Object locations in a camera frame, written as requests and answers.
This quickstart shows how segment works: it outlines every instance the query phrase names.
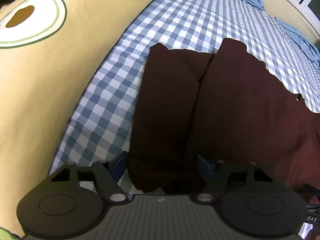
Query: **bed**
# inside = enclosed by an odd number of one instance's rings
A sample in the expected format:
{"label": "bed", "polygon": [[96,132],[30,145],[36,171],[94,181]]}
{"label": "bed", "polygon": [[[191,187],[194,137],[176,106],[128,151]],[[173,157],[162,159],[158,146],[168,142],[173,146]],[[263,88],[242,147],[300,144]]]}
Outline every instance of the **bed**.
{"label": "bed", "polygon": [[[225,37],[245,43],[247,51],[264,61],[290,92],[301,94],[307,107],[320,113],[320,75],[267,12],[241,0],[153,0],[130,24],[83,92],[49,174],[66,162],[90,166],[129,150],[132,117],[151,46],[160,42],[169,49],[215,53]],[[118,184],[129,197],[142,194],[127,172]],[[94,190],[92,183],[80,185]],[[300,236],[305,237],[308,230],[310,225],[305,224]]]}

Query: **gingham pattern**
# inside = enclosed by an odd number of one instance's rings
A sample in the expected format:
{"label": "gingham pattern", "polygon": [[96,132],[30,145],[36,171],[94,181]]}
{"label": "gingham pattern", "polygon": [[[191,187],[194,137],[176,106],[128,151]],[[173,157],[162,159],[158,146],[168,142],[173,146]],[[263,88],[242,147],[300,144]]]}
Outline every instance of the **gingham pattern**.
{"label": "gingham pattern", "polygon": [[[129,149],[151,46],[160,42],[169,49],[215,53],[224,37],[245,43],[289,91],[301,93],[308,108],[320,113],[320,76],[266,12],[241,0],[154,0],[131,23],[85,89],[63,132],[50,174],[67,161],[89,166]],[[119,185],[129,196],[141,193],[127,172]]]}
{"label": "gingham pattern", "polygon": [[308,235],[309,231],[312,229],[312,225],[311,224],[307,224],[307,223],[303,223],[301,229],[300,229],[300,232],[299,232],[299,236],[302,238],[302,239],[305,239],[306,236]]}

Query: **maroon towel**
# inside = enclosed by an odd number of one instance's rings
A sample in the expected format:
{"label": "maroon towel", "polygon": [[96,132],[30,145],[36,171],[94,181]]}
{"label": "maroon towel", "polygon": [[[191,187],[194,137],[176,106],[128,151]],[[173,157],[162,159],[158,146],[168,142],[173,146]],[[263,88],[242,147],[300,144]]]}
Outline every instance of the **maroon towel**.
{"label": "maroon towel", "polygon": [[144,192],[196,192],[200,154],[257,162],[296,191],[320,187],[320,114],[297,98],[239,41],[224,39],[214,57],[156,44],[133,118],[129,176]]}

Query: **gray ribbed surface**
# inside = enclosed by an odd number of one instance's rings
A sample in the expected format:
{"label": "gray ribbed surface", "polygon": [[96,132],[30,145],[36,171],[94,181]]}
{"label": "gray ribbed surface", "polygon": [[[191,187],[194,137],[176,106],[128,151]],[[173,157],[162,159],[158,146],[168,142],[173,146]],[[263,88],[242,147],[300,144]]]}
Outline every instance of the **gray ribbed surface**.
{"label": "gray ribbed surface", "polygon": [[[211,206],[188,196],[137,195],[132,202],[110,208],[101,223],[74,240],[250,240],[226,226]],[[292,235],[280,240],[299,240]],[[39,240],[27,236],[24,240]]]}

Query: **yellow pillow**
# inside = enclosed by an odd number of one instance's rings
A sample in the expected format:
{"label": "yellow pillow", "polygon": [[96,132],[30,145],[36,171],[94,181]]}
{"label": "yellow pillow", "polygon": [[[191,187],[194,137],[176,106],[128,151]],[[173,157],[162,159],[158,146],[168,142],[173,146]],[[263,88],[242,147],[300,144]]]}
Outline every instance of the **yellow pillow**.
{"label": "yellow pillow", "polygon": [[81,93],[152,0],[16,0],[0,13],[0,226],[47,175]]}

